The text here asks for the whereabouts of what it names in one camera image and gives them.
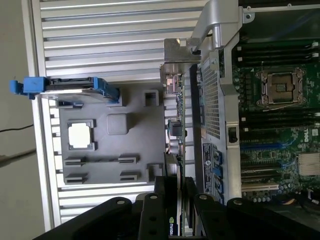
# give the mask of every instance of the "metal frame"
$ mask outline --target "metal frame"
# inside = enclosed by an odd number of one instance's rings
[[[189,37],[206,3],[206,0],[159,0],[139,4],[133,0],[114,0],[108,3],[92,0],[78,7],[81,1],[77,0],[21,1],[30,76],[56,77],[59,74],[59,78],[77,78],[95,75],[117,83],[159,82],[159,66],[163,63],[163,38]],[[134,15],[135,19],[132,16],[128,18],[131,12],[139,12],[139,15]],[[111,16],[114,21],[111,28],[104,25],[101,19],[97,20],[101,14],[112,13],[117,13],[117,16]],[[173,31],[170,22],[176,23],[175,28],[179,28],[177,32]],[[81,23],[80,27],[89,24],[93,31],[101,33],[108,30],[128,33],[135,29],[147,31],[141,34],[131,33],[130,38],[119,35],[98,38],[84,35],[81,38],[79,26],[75,27],[70,23]],[[63,38],[61,36],[64,33],[69,36],[73,33],[77,37]],[[118,52],[128,52],[128,56],[117,56]],[[190,81],[188,78],[185,81],[188,115],[186,127],[190,133],[186,143],[186,174],[194,176]],[[165,95],[163,104],[167,121],[176,112],[173,108],[176,103],[171,95]],[[113,197],[124,196],[134,201],[138,194],[154,190],[153,185],[146,183],[65,185],[56,103],[36,98],[32,101],[32,110],[46,231]]]

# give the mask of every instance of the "mounting screw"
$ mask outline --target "mounting screw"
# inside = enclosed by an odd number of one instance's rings
[[[200,195],[199,198],[202,199],[202,200],[207,200],[208,199],[208,197],[206,195]]]
[[[240,200],[234,200],[233,203],[235,205],[242,205],[242,201],[240,201]]]

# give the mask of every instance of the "rectangular cutout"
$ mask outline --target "rectangular cutout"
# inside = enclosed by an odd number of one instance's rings
[[[120,164],[133,164],[134,162],[133,159],[119,160]]]
[[[120,181],[135,181],[136,179],[134,177],[121,177]]]
[[[157,106],[157,96],[155,92],[146,92],[145,93],[145,106]]]

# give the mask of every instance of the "cable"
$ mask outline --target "cable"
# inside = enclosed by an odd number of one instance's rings
[[[289,201],[287,201],[287,202],[285,202],[285,203],[282,203],[282,205],[291,205],[291,204],[293,204],[294,202],[295,202],[295,200],[296,199],[291,199],[291,200],[289,200]]]
[[[30,157],[36,153],[37,153],[37,150],[34,148],[34,149],[23,151],[23,152],[20,152],[20,153],[11,155],[11,156],[0,156],[0,168],[4,167],[6,165],[9,165],[15,161],[18,161],[20,159]]]
[[[9,131],[20,131],[20,130],[24,130],[24,129],[31,128],[31,127],[33,127],[33,126],[34,126],[34,125],[31,124],[31,125],[24,126],[24,127],[20,127],[20,128],[8,128],[8,129],[3,129],[3,130],[0,130],[0,133],[9,132]]]

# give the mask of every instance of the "pcie slot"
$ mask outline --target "pcie slot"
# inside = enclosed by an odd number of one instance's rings
[[[281,168],[281,164],[278,162],[267,164],[255,164],[255,165],[242,165],[241,173],[259,172],[259,171],[272,171]]]
[[[270,183],[252,183],[252,184],[242,184],[242,192],[258,192],[258,191],[271,191],[279,190],[279,184],[275,182]]]
[[[276,150],[284,149],[286,146],[282,143],[268,143],[268,144],[251,144],[251,145],[241,145],[240,149],[242,151],[261,151],[261,150]]]
[[[251,182],[257,180],[268,180],[281,177],[281,173],[277,171],[261,171],[254,173],[243,173],[241,174],[242,182]]]

